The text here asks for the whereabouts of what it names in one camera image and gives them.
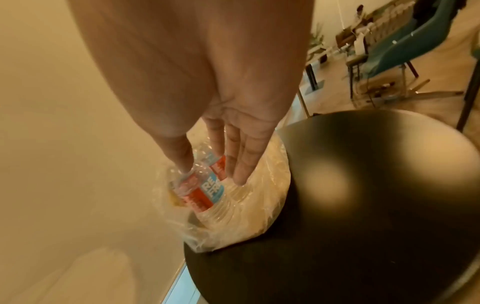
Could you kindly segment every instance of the beige wall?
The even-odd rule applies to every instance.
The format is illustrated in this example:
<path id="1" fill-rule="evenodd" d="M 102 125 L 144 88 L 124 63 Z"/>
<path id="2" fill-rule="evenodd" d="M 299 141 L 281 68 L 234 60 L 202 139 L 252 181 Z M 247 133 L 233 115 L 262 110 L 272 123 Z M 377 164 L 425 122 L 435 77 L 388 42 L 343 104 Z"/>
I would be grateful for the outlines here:
<path id="1" fill-rule="evenodd" d="M 341 18 L 345 27 L 349 27 L 355 17 L 357 7 L 363 4 L 364 10 L 370 13 L 387 4 L 390 0 L 315 0 L 313 9 L 313 25 L 323 24 L 325 43 L 335 46 L 335 36 L 343 29 Z"/>
<path id="2" fill-rule="evenodd" d="M 64 1 L 0 9 L 0 303 L 157 303 L 183 261 L 152 207 L 153 141 Z"/>

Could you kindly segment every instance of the table top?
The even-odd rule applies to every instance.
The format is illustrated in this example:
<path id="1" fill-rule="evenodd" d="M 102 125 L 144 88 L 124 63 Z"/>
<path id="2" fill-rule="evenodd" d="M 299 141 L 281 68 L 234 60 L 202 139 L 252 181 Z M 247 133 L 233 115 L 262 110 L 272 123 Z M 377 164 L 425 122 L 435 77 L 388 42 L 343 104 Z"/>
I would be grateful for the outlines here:
<path id="1" fill-rule="evenodd" d="M 210 304 L 442 302 L 478 275 L 480 154 L 461 133 L 379 110 L 279 133 L 292 182 L 272 227 L 212 253 L 185 247 Z"/>

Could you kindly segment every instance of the clear plastic bag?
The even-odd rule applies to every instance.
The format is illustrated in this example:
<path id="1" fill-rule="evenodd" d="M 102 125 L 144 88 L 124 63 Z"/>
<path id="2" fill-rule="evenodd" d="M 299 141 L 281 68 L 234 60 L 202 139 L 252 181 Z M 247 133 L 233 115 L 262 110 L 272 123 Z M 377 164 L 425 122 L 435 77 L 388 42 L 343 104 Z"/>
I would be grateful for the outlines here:
<path id="1" fill-rule="evenodd" d="M 274 134 L 245 186 L 236 187 L 229 178 L 221 182 L 229 200 L 229 210 L 227 218 L 217 224 L 202 224 L 193 210 L 175 194 L 168 168 L 159 174 L 154 204 L 193 251 L 213 251 L 267 231 L 284 206 L 290 178 L 285 147 Z"/>

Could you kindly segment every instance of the hand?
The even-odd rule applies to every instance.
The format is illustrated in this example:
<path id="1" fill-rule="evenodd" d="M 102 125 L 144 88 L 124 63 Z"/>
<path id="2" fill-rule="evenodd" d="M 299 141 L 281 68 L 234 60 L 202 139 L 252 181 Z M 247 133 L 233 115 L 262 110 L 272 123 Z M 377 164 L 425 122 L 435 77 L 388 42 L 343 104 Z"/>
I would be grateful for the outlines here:
<path id="1" fill-rule="evenodd" d="M 245 184 L 287 113 L 312 0 L 70 0 L 95 61 L 132 118 L 181 170 L 203 117 L 227 174 Z"/>

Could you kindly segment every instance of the finger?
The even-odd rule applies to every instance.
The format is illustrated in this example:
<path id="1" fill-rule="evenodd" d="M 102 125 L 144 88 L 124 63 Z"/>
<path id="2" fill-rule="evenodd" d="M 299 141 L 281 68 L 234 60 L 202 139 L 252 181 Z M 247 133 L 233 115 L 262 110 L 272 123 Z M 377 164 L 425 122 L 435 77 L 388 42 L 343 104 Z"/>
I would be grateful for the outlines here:
<path id="1" fill-rule="evenodd" d="M 236 163 L 235 172 L 233 173 L 233 181 L 237 185 L 245 185 L 248 178 L 255 170 L 260 158 L 265 152 L 269 144 L 273 131 L 263 138 L 254 138 L 246 136 L 245 146 Z"/>
<path id="2" fill-rule="evenodd" d="M 240 130 L 232 125 L 226 125 L 226 175 L 233 177 L 240 150 Z"/>
<path id="3" fill-rule="evenodd" d="M 222 156 L 225 152 L 225 124 L 221 119 L 204 118 L 210 145 L 217 156 Z"/>
<path id="4" fill-rule="evenodd" d="M 165 156 L 175 163 L 183 173 L 189 172 L 194 165 L 192 145 L 186 135 L 179 137 L 154 136 L 153 139 L 160 146 Z"/>

